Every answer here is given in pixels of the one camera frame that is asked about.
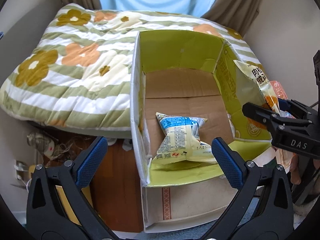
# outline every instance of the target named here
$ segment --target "electrical outlet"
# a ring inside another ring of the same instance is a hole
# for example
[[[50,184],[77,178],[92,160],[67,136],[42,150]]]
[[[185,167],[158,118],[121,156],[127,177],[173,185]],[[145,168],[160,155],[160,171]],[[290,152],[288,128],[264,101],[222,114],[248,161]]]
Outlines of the electrical outlet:
[[[20,180],[24,180],[24,174],[26,171],[28,171],[28,166],[22,162],[22,161],[17,161],[14,160],[14,171],[15,171],[15,178]]]

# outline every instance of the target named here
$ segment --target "cardboard box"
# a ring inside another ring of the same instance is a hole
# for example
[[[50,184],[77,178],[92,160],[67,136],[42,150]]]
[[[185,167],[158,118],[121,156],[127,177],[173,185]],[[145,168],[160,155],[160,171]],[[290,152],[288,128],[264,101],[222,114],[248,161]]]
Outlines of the cardboard box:
[[[244,160],[259,156],[257,162],[263,165],[276,156],[268,131],[255,127],[242,114],[237,94],[244,94],[247,79],[233,60],[241,59],[230,43],[213,35],[180,30],[138,34],[130,115],[145,232],[213,221],[236,194],[220,177],[223,173],[217,164],[152,163],[164,139],[156,112],[207,118],[199,129],[200,139],[211,144],[215,137],[222,137]]]
[[[222,137],[245,160],[270,147],[269,132],[255,127],[242,114],[237,94],[243,95],[246,85],[252,87],[252,80],[233,60],[241,59],[221,37],[182,30],[138,34],[131,68],[130,115],[143,187],[184,185],[223,174],[216,164],[154,164],[152,159],[164,139],[156,112],[207,118],[199,129],[200,139],[211,144],[215,137]]]

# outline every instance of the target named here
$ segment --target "finger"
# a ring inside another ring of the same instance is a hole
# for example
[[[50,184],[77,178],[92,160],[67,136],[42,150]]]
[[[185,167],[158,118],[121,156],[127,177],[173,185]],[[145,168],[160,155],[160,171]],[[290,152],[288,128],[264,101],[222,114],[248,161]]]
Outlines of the finger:
[[[295,184],[295,185],[299,185],[301,183],[301,178],[300,178],[298,166],[296,166],[296,168],[291,171],[291,183]]]
[[[313,159],[313,165],[315,166],[316,170],[320,167],[320,160]]]
[[[299,163],[299,155],[294,154],[290,162],[289,171],[294,171],[297,168],[298,163]]]

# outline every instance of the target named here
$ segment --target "yellow snack bag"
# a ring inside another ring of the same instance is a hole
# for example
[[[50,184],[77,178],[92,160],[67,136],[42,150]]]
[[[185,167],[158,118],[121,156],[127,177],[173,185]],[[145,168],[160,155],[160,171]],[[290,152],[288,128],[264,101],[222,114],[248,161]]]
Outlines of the yellow snack bag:
[[[252,86],[247,84],[246,86],[242,86],[242,91],[236,92],[241,105],[251,102],[264,108],[271,109],[277,114],[280,114],[277,95],[264,72],[258,66],[250,65],[238,60],[234,60],[233,62],[237,65],[239,70],[245,75],[246,78],[252,80]],[[264,125],[261,125],[254,120],[249,119],[249,121],[255,126],[265,129]]]
[[[153,162],[169,164],[179,161],[217,163],[211,146],[200,141],[199,128],[207,121],[200,117],[172,116],[156,113],[166,135]]]

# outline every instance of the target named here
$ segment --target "person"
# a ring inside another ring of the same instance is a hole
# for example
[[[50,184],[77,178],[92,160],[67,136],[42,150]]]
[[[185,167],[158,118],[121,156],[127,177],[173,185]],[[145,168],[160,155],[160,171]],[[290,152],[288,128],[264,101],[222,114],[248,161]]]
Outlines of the person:
[[[291,159],[289,171],[291,172],[291,183],[295,184],[295,185],[299,185],[301,183],[298,164],[299,164],[299,155],[294,154]],[[313,164],[314,164],[316,170],[319,169],[320,160],[313,159]],[[318,185],[318,184],[319,184],[319,182],[316,183],[313,188],[313,192],[312,192],[313,195],[320,194],[320,185]]]

